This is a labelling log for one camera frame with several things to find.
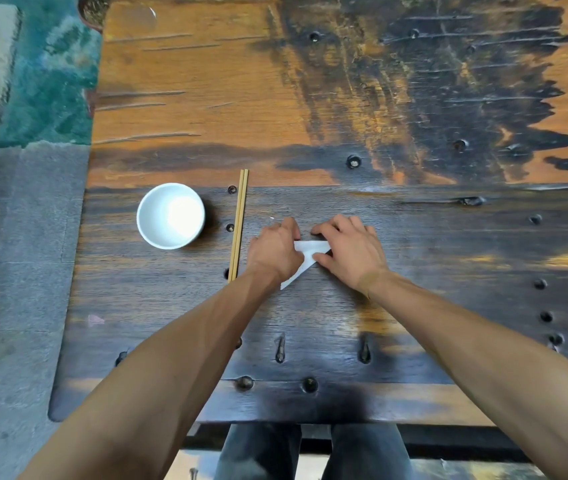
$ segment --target pink mark on table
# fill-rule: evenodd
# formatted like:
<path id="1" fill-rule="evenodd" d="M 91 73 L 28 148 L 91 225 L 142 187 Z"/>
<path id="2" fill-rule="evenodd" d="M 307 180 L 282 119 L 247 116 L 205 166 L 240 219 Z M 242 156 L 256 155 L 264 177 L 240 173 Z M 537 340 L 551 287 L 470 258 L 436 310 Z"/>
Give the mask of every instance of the pink mark on table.
<path id="1" fill-rule="evenodd" d="M 106 321 L 103 318 L 97 315 L 88 315 L 88 326 L 104 325 L 104 323 L 106 323 Z"/>

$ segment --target bowl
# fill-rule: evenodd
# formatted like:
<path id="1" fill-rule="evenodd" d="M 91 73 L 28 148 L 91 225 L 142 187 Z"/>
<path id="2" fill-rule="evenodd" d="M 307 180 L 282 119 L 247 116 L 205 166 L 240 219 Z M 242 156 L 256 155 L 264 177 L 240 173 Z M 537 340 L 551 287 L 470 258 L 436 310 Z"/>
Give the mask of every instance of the bowl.
<path id="1" fill-rule="evenodd" d="M 137 208 L 137 229 L 158 249 L 179 249 L 204 227 L 204 204 L 187 185 L 162 184 L 150 190 Z"/>

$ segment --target white napkin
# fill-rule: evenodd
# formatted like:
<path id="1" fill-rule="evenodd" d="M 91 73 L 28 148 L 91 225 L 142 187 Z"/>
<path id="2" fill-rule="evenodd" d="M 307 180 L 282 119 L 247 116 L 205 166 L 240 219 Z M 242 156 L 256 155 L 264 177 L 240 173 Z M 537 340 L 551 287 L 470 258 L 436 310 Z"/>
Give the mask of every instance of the white napkin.
<path id="1" fill-rule="evenodd" d="M 328 241 L 295 241 L 295 250 L 301 251 L 304 254 L 304 262 L 293 276 L 280 285 L 280 290 L 286 288 L 289 284 L 295 281 L 300 274 L 304 273 L 308 268 L 315 264 L 313 254 L 327 253 L 331 250 L 331 247 Z"/>

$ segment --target gray tile floor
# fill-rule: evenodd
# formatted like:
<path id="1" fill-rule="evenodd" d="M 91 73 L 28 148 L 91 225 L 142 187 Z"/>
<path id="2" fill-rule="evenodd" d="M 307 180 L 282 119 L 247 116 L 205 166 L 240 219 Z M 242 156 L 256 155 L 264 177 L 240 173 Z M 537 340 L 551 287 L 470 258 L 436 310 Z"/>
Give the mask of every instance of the gray tile floor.
<path id="1" fill-rule="evenodd" d="M 89 147 L 0 150 L 0 480 L 55 431 L 48 398 L 64 330 Z"/>

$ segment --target person's left arm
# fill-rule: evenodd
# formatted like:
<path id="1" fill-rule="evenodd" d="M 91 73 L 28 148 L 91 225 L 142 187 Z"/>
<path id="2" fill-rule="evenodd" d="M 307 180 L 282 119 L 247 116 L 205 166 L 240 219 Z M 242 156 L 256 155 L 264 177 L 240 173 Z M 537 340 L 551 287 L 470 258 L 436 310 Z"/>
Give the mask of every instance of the person's left arm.
<path id="1" fill-rule="evenodd" d="M 35 454 L 22 479 L 161 479 L 246 325 L 304 261 L 295 220 L 251 240 L 236 280 L 152 334 Z"/>

